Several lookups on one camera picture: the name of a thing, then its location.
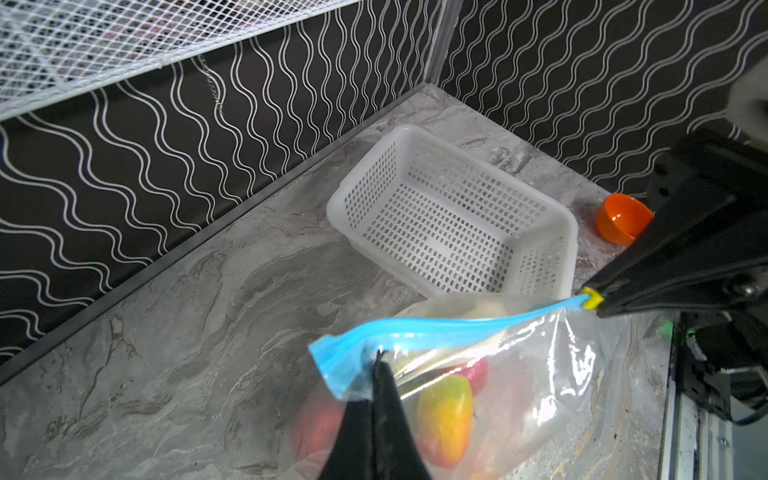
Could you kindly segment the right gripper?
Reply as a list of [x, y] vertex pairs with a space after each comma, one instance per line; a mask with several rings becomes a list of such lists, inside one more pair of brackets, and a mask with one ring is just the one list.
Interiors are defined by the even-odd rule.
[[767, 153], [709, 130], [654, 161], [654, 218], [584, 284], [602, 317], [739, 311], [767, 303]]

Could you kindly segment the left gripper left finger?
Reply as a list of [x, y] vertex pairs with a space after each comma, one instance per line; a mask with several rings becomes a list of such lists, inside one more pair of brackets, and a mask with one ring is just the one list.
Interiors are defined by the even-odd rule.
[[318, 479], [374, 479], [373, 402], [346, 404], [333, 449]]

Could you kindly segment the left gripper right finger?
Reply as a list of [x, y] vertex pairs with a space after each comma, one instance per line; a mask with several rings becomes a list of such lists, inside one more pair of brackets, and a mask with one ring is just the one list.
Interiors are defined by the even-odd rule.
[[408, 425], [392, 370], [382, 356], [373, 365], [372, 442], [375, 479], [430, 479]]

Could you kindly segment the red apple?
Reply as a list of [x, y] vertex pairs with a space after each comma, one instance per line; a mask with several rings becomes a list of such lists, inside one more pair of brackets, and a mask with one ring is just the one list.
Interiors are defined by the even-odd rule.
[[311, 396], [293, 424], [292, 447], [296, 460], [333, 448], [346, 405], [333, 397]]

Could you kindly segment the orange yellow mango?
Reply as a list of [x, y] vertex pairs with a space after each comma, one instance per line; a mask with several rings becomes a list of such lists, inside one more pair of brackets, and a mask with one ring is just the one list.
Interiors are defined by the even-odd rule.
[[457, 467], [470, 443], [472, 421], [467, 378], [451, 375], [424, 389], [416, 408], [416, 443], [422, 457], [440, 468]]

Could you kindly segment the red tomato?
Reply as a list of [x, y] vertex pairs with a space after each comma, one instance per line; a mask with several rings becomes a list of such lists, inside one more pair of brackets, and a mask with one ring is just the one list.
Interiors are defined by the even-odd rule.
[[486, 358], [481, 358], [464, 365], [449, 367], [447, 372], [451, 375], [459, 375], [466, 378], [472, 394], [477, 396], [487, 385], [489, 364]]

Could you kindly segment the clear zip top bag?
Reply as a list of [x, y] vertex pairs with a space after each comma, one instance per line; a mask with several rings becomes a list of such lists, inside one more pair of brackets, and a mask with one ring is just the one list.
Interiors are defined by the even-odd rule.
[[451, 293], [309, 346], [288, 479], [499, 479], [562, 431], [625, 336], [596, 293]]

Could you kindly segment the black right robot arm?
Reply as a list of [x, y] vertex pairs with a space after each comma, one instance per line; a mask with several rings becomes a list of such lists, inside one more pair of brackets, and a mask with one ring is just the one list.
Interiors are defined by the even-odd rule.
[[674, 377], [700, 408], [746, 426], [767, 414], [767, 155], [698, 130], [663, 155], [654, 218], [593, 275], [603, 318], [680, 316]]

